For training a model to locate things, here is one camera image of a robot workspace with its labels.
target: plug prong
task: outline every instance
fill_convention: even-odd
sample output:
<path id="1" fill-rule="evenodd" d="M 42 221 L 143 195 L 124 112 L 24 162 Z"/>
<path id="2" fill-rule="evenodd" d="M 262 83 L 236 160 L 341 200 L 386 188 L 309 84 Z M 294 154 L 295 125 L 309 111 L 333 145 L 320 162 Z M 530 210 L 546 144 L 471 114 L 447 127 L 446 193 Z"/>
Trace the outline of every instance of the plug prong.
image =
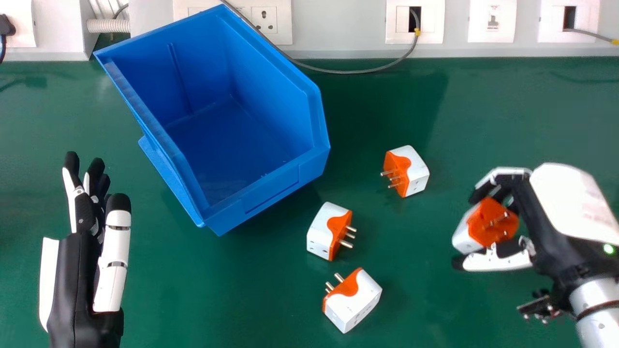
<path id="1" fill-rule="evenodd" d="M 345 241 L 345 240 L 340 240 L 340 244 L 344 245 L 347 248 L 352 249 L 352 243 L 350 243 L 349 241 Z"/>

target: orange and white plug adapter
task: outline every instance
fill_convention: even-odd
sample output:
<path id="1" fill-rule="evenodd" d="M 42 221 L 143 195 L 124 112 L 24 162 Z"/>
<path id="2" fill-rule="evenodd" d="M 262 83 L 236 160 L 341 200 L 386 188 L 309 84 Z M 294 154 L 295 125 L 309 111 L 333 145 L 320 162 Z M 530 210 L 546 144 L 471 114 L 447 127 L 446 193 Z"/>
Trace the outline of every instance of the orange and white plug adapter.
<path id="1" fill-rule="evenodd" d="M 335 278 L 340 282 L 337 286 L 326 283 L 327 295 L 322 300 L 322 312 L 345 334 L 374 309 L 383 288 L 361 267 L 346 279 L 338 273 Z"/>
<path id="2" fill-rule="evenodd" d="M 405 145 L 387 151 L 381 176 L 388 177 L 391 182 L 388 188 L 395 188 L 404 198 L 425 189 L 430 171 L 417 151 Z"/>
<path id="3" fill-rule="evenodd" d="M 486 197 L 464 214 L 451 244 L 462 254 L 473 253 L 512 239 L 518 224 L 516 213 L 492 197 Z"/>
<path id="4" fill-rule="evenodd" d="M 344 240 L 355 239 L 350 232 L 357 229 L 350 226 L 351 220 L 352 211 L 329 202 L 323 204 L 308 230 L 308 251 L 333 261 L 340 245 L 352 249 L 352 243 Z"/>

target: white corrugated tube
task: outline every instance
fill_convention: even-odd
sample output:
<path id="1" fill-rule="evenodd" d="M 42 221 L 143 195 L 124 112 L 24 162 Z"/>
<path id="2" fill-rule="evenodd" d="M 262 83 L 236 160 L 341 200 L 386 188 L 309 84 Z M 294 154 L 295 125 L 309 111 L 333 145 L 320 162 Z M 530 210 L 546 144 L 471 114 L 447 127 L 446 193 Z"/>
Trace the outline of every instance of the white corrugated tube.
<path id="1" fill-rule="evenodd" d="M 130 33 L 127 19 L 89 19 L 86 27 L 90 33 Z"/>

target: robotic hand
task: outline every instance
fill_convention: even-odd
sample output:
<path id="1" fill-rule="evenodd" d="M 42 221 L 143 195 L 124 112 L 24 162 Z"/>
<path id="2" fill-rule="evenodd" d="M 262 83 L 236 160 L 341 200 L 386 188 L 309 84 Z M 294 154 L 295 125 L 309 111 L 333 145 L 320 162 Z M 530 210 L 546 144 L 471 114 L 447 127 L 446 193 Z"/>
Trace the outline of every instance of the robotic hand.
<path id="1" fill-rule="evenodd" d="M 452 238 L 462 253 L 454 268 L 533 267 L 553 287 L 517 308 L 526 320 L 547 324 L 568 314 L 583 347 L 619 344 L 619 224 L 590 174 L 557 163 L 534 171 L 500 167 L 475 185 L 469 203 Z M 513 238 L 520 217 L 529 238 Z"/>
<path id="2" fill-rule="evenodd" d="M 93 160 L 82 184 L 77 154 L 64 159 L 71 234 L 44 238 L 41 253 L 39 317 L 51 348 L 120 346 L 131 202 L 124 194 L 106 195 L 104 171 L 103 160 Z"/>

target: electrical outlet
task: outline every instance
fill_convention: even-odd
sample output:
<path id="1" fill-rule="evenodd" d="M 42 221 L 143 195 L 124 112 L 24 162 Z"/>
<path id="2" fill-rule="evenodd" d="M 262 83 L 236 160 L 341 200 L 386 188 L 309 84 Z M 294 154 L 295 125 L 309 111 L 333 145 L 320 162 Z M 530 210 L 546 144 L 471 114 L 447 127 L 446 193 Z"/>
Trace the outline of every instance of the electrical outlet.
<path id="1" fill-rule="evenodd" d="M 276 34 L 277 7 L 252 7 L 251 22 L 264 34 Z"/>
<path id="2" fill-rule="evenodd" d="M 229 0 L 258 30 L 276 45 L 292 45 L 292 0 Z M 211 7 L 219 0 L 173 0 L 174 20 Z"/>
<path id="3" fill-rule="evenodd" d="M 470 0 L 469 42 L 514 42 L 517 0 Z"/>
<path id="4" fill-rule="evenodd" d="M 537 41 L 593 43 L 594 37 L 563 29 L 572 27 L 597 33 L 599 19 L 600 0 L 542 0 Z"/>
<path id="5" fill-rule="evenodd" d="M 445 0 L 387 0 L 385 43 L 411 44 L 414 24 L 410 9 L 421 13 L 421 31 L 417 43 L 443 43 L 445 31 Z"/>
<path id="6" fill-rule="evenodd" d="M 6 38 L 7 47 L 37 47 L 32 1 L 0 1 L 0 14 L 15 27 L 15 35 Z"/>

